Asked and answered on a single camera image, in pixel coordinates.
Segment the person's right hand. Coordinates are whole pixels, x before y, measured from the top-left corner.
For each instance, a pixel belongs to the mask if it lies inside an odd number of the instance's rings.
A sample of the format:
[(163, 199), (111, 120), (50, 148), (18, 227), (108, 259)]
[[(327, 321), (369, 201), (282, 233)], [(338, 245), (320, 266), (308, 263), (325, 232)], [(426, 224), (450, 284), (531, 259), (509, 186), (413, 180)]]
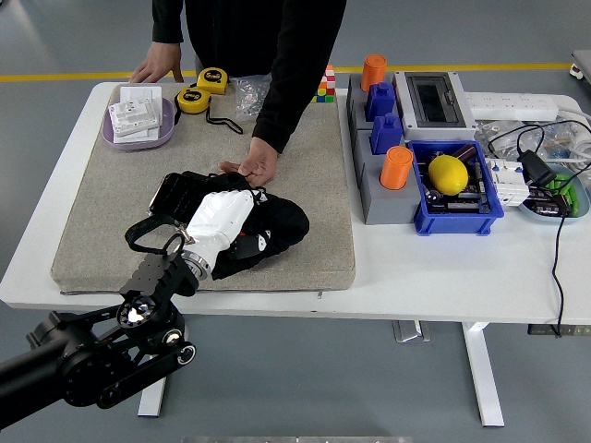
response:
[(181, 56), (179, 43), (153, 42), (146, 58), (133, 71), (129, 82), (156, 83), (171, 74), (175, 82), (183, 83)]

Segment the person's left hand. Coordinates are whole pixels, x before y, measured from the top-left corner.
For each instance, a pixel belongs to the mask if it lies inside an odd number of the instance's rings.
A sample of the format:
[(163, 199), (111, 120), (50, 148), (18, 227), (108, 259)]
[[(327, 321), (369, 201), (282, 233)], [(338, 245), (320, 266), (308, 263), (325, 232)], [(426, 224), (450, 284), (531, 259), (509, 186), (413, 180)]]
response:
[(278, 158), (278, 152), (269, 143), (253, 137), (248, 155), (243, 161), (221, 162), (219, 168), (224, 173), (243, 175), (252, 187), (264, 186), (275, 178)]

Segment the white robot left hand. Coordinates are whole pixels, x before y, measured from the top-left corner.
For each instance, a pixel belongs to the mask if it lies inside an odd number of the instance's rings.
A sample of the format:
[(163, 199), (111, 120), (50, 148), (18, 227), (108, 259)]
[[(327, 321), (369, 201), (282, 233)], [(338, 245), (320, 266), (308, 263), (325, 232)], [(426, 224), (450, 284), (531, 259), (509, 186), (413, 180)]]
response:
[(211, 274), (218, 255), (238, 237), (261, 190), (212, 192), (201, 201), (187, 225), (192, 242), (183, 248), (182, 257), (191, 270), (203, 277)]

